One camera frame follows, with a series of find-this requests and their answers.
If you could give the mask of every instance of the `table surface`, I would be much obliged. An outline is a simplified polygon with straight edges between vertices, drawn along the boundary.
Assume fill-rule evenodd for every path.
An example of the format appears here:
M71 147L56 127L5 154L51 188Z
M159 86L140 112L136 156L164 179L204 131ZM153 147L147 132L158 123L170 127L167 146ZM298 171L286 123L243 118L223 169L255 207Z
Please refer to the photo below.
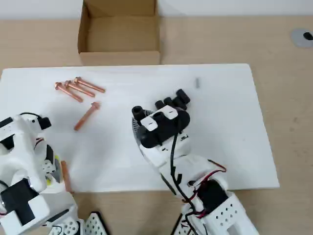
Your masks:
M260 234L313 230L313 49L293 45L290 32L296 27L313 31L313 17L161 20L162 64L251 66L281 184L279 189L236 192ZM78 28L79 20L0 21L0 69L80 66ZM169 192L74 197L81 218L100 210L117 235L170 234L181 206Z

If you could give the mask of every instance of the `white paper sheet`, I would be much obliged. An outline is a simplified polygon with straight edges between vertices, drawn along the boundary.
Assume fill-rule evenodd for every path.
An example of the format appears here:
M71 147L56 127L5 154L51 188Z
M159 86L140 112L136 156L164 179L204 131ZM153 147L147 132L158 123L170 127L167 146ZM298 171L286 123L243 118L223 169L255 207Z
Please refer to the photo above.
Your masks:
M79 93L79 103L54 90L56 81L76 76L107 92L96 98ZM179 88L191 98L186 132L195 154L225 165L231 189L279 186L246 64L7 69L0 80L0 120L21 112L48 116L52 127L45 138L67 161L74 191L167 189L135 143L131 109L154 110L155 101L174 97ZM101 109L75 132L94 101Z

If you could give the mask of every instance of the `cardboard box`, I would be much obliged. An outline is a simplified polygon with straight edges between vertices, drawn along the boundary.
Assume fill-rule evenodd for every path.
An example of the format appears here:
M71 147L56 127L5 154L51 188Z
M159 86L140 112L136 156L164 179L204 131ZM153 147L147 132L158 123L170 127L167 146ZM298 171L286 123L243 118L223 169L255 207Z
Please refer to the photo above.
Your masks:
M156 0L85 0L78 35L83 65L158 65Z

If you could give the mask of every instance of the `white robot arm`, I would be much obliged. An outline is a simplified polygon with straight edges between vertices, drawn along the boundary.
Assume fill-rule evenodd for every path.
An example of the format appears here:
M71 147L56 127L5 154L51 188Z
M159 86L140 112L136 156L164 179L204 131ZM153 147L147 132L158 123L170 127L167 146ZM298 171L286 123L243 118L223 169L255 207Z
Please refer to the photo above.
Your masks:
M230 191L222 165L191 153L190 99L179 90L174 100L158 101L156 112L133 108L133 130L145 159L174 195L185 202L173 235L258 235L244 207Z
M24 119L23 114L37 116ZM85 223L61 182L61 165L52 148L38 135L49 119L23 113L0 122L0 223L7 235L40 226L50 235L107 235L101 215L92 212Z

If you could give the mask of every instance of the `black wire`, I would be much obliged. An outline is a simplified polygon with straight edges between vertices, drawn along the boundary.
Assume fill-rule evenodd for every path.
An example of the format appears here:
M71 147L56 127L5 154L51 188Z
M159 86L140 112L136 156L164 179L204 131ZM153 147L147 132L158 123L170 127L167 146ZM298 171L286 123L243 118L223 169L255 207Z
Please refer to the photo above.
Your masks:
M185 219L186 219L186 222L187 224L189 225L190 229L194 232L195 235L198 235L197 231L195 230L195 228L192 226L192 224L190 223L189 219L188 219L188 216L191 216L195 214L194 212L189 212L185 215Z
M204 226L204 229L205 229L205 234L208 235L206 226L204 224L203 224L203 226Z
M2 181L2 180L0 180L0 185L5 186L6 188L8 188L8 187L9 187L9 185L7 185L7 184L6 184L6 182L4 182L4 181Z
M38 114L29 113L29 112L24 112L24 113L21 113L20 115L25 115L25 114L34 115L34 116L36 116L37 118L41 118L41 116L39 116Z
M183 198L185 199L186 202L188 202L191 206L191 209L192 209L192 212L190 213L187 213L185 215L185 219L186 219L186 222L187 224L189 225L190 229L194 232L195 235L198 235L198 233L196 232L195 228L192 226L192 224L190 223L189 219L188 219L188 216L191 216L193 214L197 214L197 211L196 211L196 208L195 208L195 205L191 202L191 200L186 196L186 194L181 190L177 180L176 180L176 177L175 177L175 167L174 167L174 152L175 152L175 146L176 146L176 142L177 142L177 137L178 137L178 134L179 134L179 123L177 124L177 133L174 135L174 139L173 139L173 145L172 145L172 150L171 150L171 158L170 158L170 167L171 167L171 176L172 176L172 179L173 179L173 182L177 188L177 190L180 192L180 194L183 196Z
M172 150L171 150L171 176L173 179L173 182L177 188L177 190L180 192L180 194L183 196L183 198L185 199L186 202L188 202L191 206L191 209L194 213L196 213L196 208L194 206L194 204L191 202L191 200L186 196L186 194L181 190L176 178L175 178L175 167L174 167L174 151L175 151L175 146L176 146L176 141L177 141L177 137L178 137L178 132L174 135L174 139L173 139L173 145L172 145Z
M53 227L58 227L58 228L60 228L61 229L61 231L58 233L58 235L60 235L61 234L61 232L62 232L62 227L61 226L59 226L59 225L52 225Z

